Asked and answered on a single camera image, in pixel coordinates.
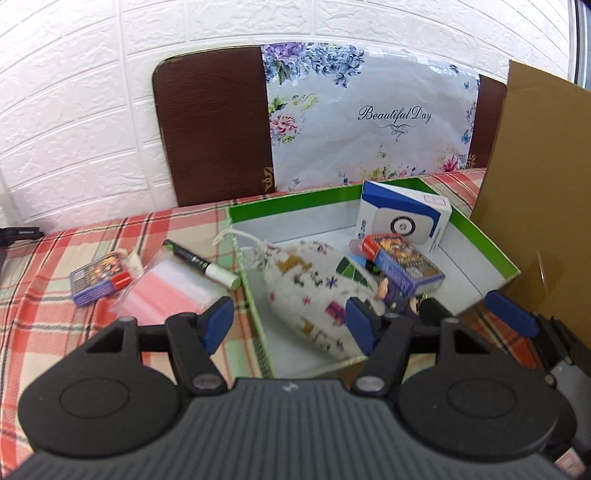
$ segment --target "toy figure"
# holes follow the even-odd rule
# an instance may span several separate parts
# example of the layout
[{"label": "toy figure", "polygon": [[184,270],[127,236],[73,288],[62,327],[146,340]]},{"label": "toy figure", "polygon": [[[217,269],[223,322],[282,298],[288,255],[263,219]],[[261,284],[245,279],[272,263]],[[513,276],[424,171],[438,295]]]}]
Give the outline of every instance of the toy figure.
[{"label": "toy figure", "polygon": [[394,282],[390,282],[387,277],[379,283],[376,296],[383,300],[394,313],[404,315],[410,319],[419,319],[417,298],[410,297],[406,299]]}]

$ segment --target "red label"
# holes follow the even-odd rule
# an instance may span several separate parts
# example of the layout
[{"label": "red label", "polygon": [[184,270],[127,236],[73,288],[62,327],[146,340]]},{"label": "red label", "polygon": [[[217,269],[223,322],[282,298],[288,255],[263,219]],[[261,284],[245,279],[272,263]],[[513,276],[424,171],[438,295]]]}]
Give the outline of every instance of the red label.
[{"label": "red label", "polygon": [[121,290],[122,288],[126,287],[131,283],[131,280],[131,275],[127,271],[117,273],[111,277],[111,282],[113,283],[115,290]]},{"label": "red label", "polygon": [[379,252],[379,245],[373,239],[366,236],[361,242],[361,252],[371,261],[375,260]]}]

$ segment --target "brown wooden board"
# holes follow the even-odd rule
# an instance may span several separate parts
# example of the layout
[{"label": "brown wooden board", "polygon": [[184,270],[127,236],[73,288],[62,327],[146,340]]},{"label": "brown wooden board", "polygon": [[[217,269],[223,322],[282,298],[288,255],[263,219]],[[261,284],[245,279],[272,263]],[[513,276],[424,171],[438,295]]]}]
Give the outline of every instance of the brown wooden board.
[{"label": "brown wooden board", "polygon": [[[152,84],[180,206],[275,190],[260,46],[172,57]],[[505,84],[480,76],[471,167],[488,163],[505,94]]]}]

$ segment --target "white product box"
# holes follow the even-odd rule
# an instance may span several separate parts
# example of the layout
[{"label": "white product box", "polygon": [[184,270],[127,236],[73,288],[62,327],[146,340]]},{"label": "white product box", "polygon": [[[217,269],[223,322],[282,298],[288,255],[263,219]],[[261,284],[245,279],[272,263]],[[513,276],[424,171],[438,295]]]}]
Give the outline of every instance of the white product box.
[{"label": "white product box", "polygon": [[440,195],[365,181],[357,216],[357,237],[398,233],[423,252],[433,252],[452,214]]}]

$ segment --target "plaid tablecloth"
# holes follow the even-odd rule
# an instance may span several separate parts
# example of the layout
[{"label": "plaid tablecloth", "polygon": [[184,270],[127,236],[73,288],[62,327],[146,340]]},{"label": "plaid tablecloth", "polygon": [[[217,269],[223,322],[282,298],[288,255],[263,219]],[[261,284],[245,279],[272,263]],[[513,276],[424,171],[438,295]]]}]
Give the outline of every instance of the plaid tablecloth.
[{"label": "plaid tablecloth", "polygon": [[[469,215],[484,170],[428,177],[426,181]],[[211,240],[228,226],[226,207],[253,199],[183,207],[97,223],[55,233],[40,242],[10,247],[0,280],[0,475],[6,477],[31,449],[20,428],[17,404],[24,388],[93,333],[113,321],[113,298],[81,309],[70,300],[69,274],[116,248],[136,251],[146,264],[166,238],[236,269],[229,239]],[[228,381],[259,376],[244,295],[234,295],[235,321],[213,360]],[[526,365],[535,362],[525,342],[494,317],[477,313],[473,327]],[[170,374],[167,356],[144,355],[144,363]]]}]

